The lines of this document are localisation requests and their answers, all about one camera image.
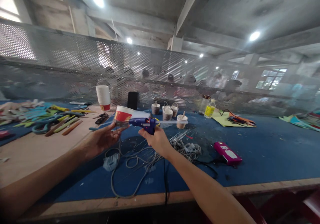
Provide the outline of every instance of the wooden table edge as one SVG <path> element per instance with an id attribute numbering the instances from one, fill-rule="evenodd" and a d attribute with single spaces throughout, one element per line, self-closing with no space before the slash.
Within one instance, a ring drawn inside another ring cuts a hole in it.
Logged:
<path id="1" fill-rule="evenodd" d="M 226 189 L 235 196 L 277 193 L 281 191 L 298 191 L 320 187 L 320 178 L 301 179 L 293 181 L 268 182 L 260 184 L 231 186 Z M 190 191 L 169 193 L 168 204 L 194 201 Z M 104 211 L 115 211 L 146 206 L 163 205 L 164 193 L 138 195 L 131 199 L 103 198 L 50 204 L 37 204 L 31 207 L 20 222 L 36 221 L 49 218 L 88 214 Z"/>

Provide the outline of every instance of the plastic bottle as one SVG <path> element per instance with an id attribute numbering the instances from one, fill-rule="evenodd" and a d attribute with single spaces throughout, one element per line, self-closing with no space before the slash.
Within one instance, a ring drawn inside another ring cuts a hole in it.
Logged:
<path id="1" fill-rule="evenodd" d="M 206 111 L 207 105 L 210 102 L 210 98 L 211 97 L 208 96 L 208 95 L 203 95 L 202 96 L 202 101 L 201 101 L 201 105 L 200 105 L 200 108 L 199 108 L 199 114 L 200 115 L 204 115 L 204 112 Z"/>
<path id="2" fill-rule="evenodd" d="M 215 99 L 211 99 L 210 103 L 207 105 L 206 111 L 204 113 L 205 118 L 208 118 L 208 119 L 211 118 L 211 115 L 216 108 L 215 102 L 216 102 Z"/>

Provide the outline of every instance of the black phone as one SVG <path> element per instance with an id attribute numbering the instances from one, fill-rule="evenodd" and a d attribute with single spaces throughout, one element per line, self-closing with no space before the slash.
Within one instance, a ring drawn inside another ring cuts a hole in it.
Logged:
<path id="1" fill-rule="evenodd" d="M 139 92 L 129 92 L 128 93 L 128 104 L 127 107 L 137 110 L 138 107 L 138 94 Z"/>

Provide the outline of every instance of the yellow label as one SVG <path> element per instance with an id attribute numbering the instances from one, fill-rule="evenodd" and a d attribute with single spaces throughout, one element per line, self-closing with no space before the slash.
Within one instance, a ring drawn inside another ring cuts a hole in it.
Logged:
<path id="1" fill-rule="evenodd" d="M 213 111 L 214 111 L 215 107 L 214 106 L 210 106 L 208 105 L 206 108 L 206 112 L 204 113 L 206 116 L 211 116 Z"/>

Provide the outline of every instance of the perforated metal screen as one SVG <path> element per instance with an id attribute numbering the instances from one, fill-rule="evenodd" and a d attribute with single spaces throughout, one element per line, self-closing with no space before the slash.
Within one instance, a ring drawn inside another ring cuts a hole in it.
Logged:
<path id="1" fill-rule="evenodd" d="M 198 109 L 203 94 L 220 108 L 280 115 L 289 107 L 305 109 L 310 98 L 294 97 L 283 70 L 129 45 L 0 20 L 1 91 L 7 98 L 90 101 L 95 86 L 110 87 L 111 104 L 126 105 L 129 91 L 139 92 L 139 106 Z M 307 96 L 317 96 L 319 82 Z"/>

